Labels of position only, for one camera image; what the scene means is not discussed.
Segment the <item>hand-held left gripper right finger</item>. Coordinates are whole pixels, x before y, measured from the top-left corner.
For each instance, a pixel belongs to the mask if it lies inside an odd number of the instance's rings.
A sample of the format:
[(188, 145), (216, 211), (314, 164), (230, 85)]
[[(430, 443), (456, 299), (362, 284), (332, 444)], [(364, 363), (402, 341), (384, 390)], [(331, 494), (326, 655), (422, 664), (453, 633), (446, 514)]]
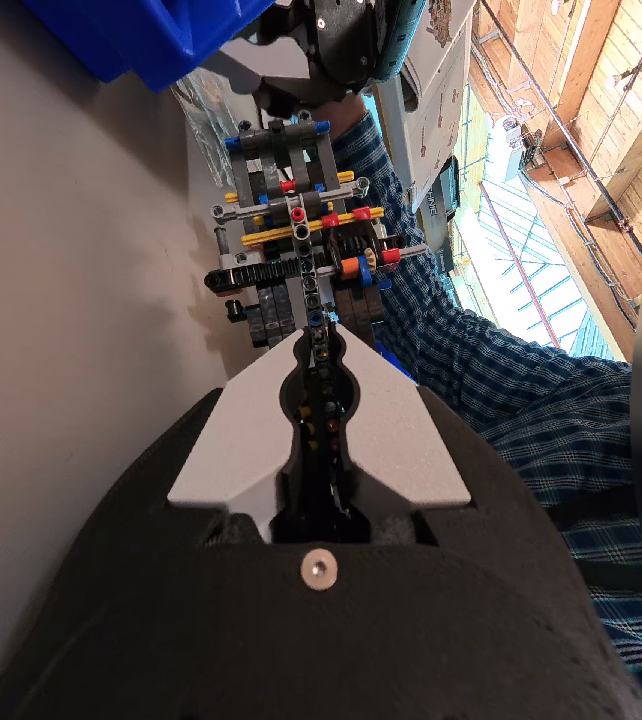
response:
[(471, 501), (417, 385), (343, 326), (340, 367), (354, 403), (345, 420), (352, 505), (372, 523)]

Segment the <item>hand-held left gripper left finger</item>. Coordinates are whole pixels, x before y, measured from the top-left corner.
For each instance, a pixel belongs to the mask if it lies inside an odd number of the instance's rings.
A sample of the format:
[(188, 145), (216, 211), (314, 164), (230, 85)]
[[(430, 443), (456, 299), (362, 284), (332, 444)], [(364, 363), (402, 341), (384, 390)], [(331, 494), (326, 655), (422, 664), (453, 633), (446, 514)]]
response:
[(294, 331), (226, 384), (168, 493), (172, 506), (248, 515), (263, 541), (272, 540), (294, 437), (281, 388), (298, 367), (294, 348), (303, 337)]

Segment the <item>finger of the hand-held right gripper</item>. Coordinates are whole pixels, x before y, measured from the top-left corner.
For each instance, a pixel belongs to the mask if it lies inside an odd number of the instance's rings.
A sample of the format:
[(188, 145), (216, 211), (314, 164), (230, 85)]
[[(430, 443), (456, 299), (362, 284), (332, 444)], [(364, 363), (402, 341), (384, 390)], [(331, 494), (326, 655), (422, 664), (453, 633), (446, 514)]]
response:
[(236, 38), (211, 55), (211, 72), (226, 77), (237, 95), (251, 95), (262, 79), (309, 80), (308, 58), (293, 37), (279, 37), (269, 45)]

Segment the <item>multicoloured lego vehicle model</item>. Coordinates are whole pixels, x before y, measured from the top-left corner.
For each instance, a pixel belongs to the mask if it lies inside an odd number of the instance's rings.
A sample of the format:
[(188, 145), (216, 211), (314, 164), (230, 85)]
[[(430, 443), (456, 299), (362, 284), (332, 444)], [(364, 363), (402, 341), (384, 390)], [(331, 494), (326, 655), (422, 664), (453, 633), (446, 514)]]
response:
[(225, 140), (237, 193), (212, 209), (219, 269), (205, 284), (226, 299), (232, 323), (247, 323), (256, 348), (304, 333), (294, 348), (298, 367), (280, 393), (294, 437), (277, 516), (299, 534), (344, 537), (355, 535), (361, 511), (351, 501), (344, 434), (354, 391), (335, 326), (378, 352), (385, 275), (423, 249), (388, 236), (380, 207), (346, 210), (345, 201), (366, 198), (369, 180), (337, 174), (328, 130), (300, 112), (296, 123), (272, 121), (264, 130), (244, 121)]

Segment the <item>person's right forearm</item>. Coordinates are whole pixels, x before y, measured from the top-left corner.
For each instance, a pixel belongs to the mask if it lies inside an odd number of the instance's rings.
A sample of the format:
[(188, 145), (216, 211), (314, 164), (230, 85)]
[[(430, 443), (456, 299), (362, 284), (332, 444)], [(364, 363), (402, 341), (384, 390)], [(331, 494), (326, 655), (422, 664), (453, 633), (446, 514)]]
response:
[(350, 205), (380, 207), (388, 236), (423, 249), (385, 275), (391, 283), (380, 291), (385, 319), (374, 326), (373, 333), (418, 384), (452, 404), (464, 378), (461, 355), (471, 348), (463, 325), (469, 321), (476, 325), (477, 319), (456, 308), (446, 293), (370, 112), (333, 141), (333, 153), (338, 170), (369, 180), (366, 198)]

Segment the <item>lego instruction booklet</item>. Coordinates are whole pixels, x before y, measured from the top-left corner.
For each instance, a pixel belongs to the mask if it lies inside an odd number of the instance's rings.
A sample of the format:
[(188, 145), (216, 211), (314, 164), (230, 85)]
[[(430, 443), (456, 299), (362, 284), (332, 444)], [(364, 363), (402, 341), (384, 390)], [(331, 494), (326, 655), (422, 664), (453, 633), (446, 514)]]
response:
[(459, 133), (474, 5), (427, 1), (402, 67), (402, 88), (412, 93), (404, 119), (415, 206), (452, 155)]

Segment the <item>black lego set box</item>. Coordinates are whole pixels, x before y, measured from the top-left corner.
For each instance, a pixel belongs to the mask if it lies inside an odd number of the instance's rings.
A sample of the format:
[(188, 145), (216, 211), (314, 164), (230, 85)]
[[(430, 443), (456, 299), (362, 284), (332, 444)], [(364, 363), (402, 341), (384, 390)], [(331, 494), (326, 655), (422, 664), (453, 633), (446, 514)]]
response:
[(451, 156), (419, 206), (424, 240), (442, 276), (448, 275), (454, 267), (451, 225), (460, 206), (459, 162)]

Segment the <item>person's right hand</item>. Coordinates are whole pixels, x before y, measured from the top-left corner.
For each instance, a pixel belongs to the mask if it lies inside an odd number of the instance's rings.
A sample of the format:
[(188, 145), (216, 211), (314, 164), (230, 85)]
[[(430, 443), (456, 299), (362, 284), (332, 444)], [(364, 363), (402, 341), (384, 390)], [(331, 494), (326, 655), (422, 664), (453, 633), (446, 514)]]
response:
[(347, 93), (341, 101), (328, 102), (310, 110), (315, 122), (327, 122), (328, 134), (334, 140), (348, 132), (367, 115), (363, 95)]

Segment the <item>flat clear plastic bag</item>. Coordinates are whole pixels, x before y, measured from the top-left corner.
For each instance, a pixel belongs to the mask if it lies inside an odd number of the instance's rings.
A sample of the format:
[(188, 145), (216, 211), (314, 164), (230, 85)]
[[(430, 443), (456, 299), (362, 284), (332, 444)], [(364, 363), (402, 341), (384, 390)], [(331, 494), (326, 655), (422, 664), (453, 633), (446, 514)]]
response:
[(199, 67), (171, 87), (190, 132), (206, 160), (218, 187), (234, 187), (232, 165), (225, 139), (238, 136), (238, 125), (248, 120), (258, 126), (252, 95), (232, 90), (226, 77)]

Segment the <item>blue storage box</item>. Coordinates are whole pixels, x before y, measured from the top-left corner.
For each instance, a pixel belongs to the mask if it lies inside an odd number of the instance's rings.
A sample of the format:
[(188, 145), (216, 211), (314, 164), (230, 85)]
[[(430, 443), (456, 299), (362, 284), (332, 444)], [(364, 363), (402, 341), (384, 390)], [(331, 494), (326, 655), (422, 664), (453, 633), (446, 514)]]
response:
[(383, 359), (385, 359), (390, 365), (393, 365), (399, 372), (411, 380), (415, 386), (418, 383), (414, 380), (413, 376), (406, 370), (406, 368), (398, 360), (398, 357), (390, 352), (379, 340), (376, 340), (376, 349)]

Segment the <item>blue plastic bin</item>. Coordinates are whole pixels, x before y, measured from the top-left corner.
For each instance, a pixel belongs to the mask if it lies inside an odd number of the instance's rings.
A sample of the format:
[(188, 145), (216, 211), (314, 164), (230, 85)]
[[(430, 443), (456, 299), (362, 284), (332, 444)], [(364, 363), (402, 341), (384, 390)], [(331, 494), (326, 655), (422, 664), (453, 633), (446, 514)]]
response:
[(92, 75), (131, 71), (154, 93), (200, 67), (272, 1), (23, 1)]

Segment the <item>person's plaid shirt torso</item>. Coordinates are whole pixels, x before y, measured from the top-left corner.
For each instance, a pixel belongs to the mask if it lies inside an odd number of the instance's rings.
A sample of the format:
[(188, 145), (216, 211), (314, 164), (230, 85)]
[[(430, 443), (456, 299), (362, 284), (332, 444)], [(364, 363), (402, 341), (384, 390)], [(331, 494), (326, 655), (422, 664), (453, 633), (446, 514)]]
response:
[[(459, 413), (551, 512), (630, 488), (631, 367), (525, 345), (493, 331), (472, 346)], [(601, 624), (642, 687), (642, 592), (589, 586)]]

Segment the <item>white ceiling-mounted device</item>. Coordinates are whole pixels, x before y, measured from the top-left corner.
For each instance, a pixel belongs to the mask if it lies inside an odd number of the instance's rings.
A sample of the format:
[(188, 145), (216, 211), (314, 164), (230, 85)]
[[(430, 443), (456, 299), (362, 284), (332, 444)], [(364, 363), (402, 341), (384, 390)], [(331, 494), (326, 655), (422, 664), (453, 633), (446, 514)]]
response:
[(484, 176), (497, 184), (511, 181), (519, 175), (525, 157), (523, 125), (512, 114), (486, 113), (484, 122), (488, 134)]

